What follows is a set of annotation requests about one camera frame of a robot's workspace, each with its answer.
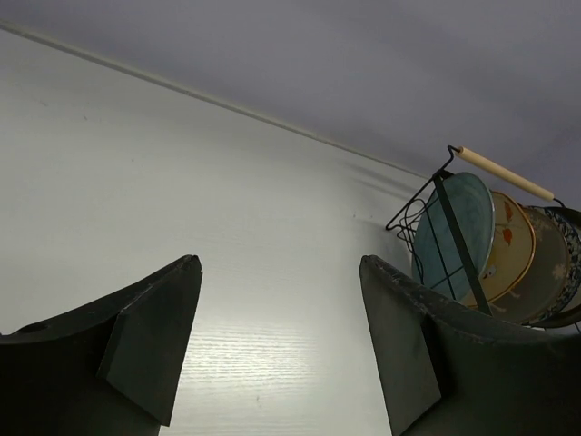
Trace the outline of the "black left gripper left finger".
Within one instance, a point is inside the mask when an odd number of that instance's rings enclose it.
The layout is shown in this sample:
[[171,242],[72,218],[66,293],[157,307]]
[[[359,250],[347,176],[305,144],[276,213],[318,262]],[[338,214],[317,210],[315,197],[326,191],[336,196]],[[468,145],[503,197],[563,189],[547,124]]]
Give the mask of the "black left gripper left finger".
[[170,425],[202,285],[186,255],[1,339],[4,435],[156,435]]

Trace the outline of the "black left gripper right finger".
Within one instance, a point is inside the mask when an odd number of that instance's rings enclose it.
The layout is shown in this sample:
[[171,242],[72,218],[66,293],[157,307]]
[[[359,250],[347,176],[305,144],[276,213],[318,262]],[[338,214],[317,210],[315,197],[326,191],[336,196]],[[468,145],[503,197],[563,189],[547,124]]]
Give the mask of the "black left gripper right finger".
[[378,256],[362,297],[395,435],[577,435],[580,338],[471,310]]

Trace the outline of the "teal blue plate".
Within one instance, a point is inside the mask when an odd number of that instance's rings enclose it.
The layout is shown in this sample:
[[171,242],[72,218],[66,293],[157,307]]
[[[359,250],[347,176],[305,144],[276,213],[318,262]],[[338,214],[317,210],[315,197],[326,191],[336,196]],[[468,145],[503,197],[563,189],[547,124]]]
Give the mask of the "teal blue plate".
[[[448,200],[458,222],[458,198],[466,193],[479,193],[486,198],[490,191],[472,173],[456,173],[443,181]],[[464,300],[472,294],[457,246],[448,225],[438,193],[428,199],[413,239],[412,278],[448,298]]]

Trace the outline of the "dark deer pattern plate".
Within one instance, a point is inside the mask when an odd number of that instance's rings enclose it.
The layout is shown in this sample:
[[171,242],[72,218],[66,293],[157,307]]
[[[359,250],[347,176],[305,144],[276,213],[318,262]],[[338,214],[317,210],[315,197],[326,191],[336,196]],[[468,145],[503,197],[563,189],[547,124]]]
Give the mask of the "dark deer pattern plate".
[[495,318],[518,324],[546,312],[565,287],[569,265],[566,240],[557,225],[539,208],[525,207],[524,212],[536,236],[534,258],[522,280],[491,303]]

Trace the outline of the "beige bird pattern plate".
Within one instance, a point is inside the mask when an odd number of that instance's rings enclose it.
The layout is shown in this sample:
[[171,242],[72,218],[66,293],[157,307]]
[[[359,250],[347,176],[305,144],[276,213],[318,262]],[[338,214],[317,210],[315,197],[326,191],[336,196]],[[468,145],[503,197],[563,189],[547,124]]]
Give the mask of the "beige bird pattern plate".
[[536,236],[523,208],[505,193],[458,198],[458,223],[489,303],[510,292],[527,273]]

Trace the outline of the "blue floral white plate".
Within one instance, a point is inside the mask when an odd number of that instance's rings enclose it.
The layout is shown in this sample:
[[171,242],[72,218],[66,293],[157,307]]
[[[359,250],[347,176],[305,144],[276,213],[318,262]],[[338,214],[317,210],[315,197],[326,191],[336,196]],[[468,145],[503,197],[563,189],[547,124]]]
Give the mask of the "blue floral white plate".
[[536,327],[553,328],[566,325],[562,318],[566,307],[580,294],[580,212],[564,206],[530,206],[554,223],[567,248],[567,271],[563,290],[556,300],[530,323]]

